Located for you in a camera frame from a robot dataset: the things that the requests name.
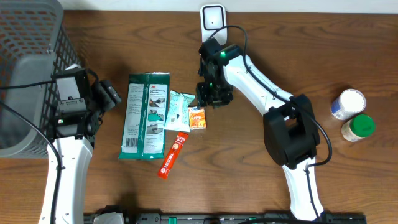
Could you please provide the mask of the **small orange box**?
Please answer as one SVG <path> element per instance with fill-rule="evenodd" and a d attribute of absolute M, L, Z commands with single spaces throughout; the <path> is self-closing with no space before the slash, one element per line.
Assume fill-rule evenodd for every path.
<path fill-rule="evenodd" d="M 205 109 L 197 106 L 189 107 L 189 123 L 191 130 L 206 129 Z"/>

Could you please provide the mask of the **green white gloves packet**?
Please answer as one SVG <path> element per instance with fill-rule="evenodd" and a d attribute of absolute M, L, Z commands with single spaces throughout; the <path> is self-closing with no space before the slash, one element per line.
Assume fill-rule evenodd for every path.
<path fill-rule="evenodd" d="M 129 76 L 120 159 L 162 159 L 169 103 L 169 73 Z"/>

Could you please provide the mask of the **light green snack packet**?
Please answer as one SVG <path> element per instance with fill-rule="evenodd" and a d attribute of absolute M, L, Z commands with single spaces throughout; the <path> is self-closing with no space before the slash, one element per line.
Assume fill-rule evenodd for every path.
<path fill-rule="evenodd" d="M 170 91 L 170 104 L 165 121 L 165 130 L 190 132 L 188 107 L 195 95 Z"/>

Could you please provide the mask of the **red white snack packet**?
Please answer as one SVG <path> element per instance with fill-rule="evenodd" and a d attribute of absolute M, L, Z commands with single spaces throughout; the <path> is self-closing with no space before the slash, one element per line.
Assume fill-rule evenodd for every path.
<path fill-rule="evenodd" d="M 167 179 L 169 176 L 169 173 L 175 163 L 175 160 L 177 159 L 185 141 L 188 138 L 188 134 L 179 132 L 177 134 L 177 137 L 172 144 L 172 147 L 170 148 L 170 151 L 168 152 L 164 162 L 162 163 L 157 175 L 162 178 L 162 179 Z"/>

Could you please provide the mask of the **white blue label jar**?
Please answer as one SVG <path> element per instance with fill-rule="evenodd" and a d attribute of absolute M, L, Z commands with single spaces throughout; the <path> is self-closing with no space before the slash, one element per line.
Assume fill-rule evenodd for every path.
<path fill-rule="evenodd" d="M 331 104 L 331 114 L 338 120 L 347 120 L 366 107 L 364 95 L 355 89 L 343 91 Z"/>

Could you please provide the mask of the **green lid white jar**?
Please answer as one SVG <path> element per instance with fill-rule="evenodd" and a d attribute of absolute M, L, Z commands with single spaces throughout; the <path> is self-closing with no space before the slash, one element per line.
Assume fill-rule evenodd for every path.
<path fill-rule="evenodd" d="M 360 114 L 342 125 L 341 134 L 347 141 L 356 142 L 371 136 L 375 128 L 375 122 L 370 116 Z"/>

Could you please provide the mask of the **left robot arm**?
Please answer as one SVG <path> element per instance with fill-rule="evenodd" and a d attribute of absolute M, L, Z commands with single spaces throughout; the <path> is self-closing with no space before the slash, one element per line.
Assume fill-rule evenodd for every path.
<path fill-rule="evenodd" d="M 56 74 L 60 95 L 47 137 L 49 169 L 39 223 L 83 223 L 86 175 L 105 112 L 121 102 L 109 80 L 73 64 Z"/>

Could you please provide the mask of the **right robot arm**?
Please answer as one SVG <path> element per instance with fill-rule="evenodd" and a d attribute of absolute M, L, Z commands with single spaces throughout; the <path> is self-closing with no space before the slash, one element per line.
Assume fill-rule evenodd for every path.
<path fill-rule="evenodd" d="M 305 95 L 294 97 L 272 83 L 237 45 L 222 47 L 214 38 L 198 50 L 204 78 L 197 84 L 198 106 L 219 108 L 233 100 L 238 89 L 262 116 L 264 144 L 282 167 L 290 194 L 290 211 L 298 220 L 319 221 L 314 165 L 320 135 L 312 104 Z"/>

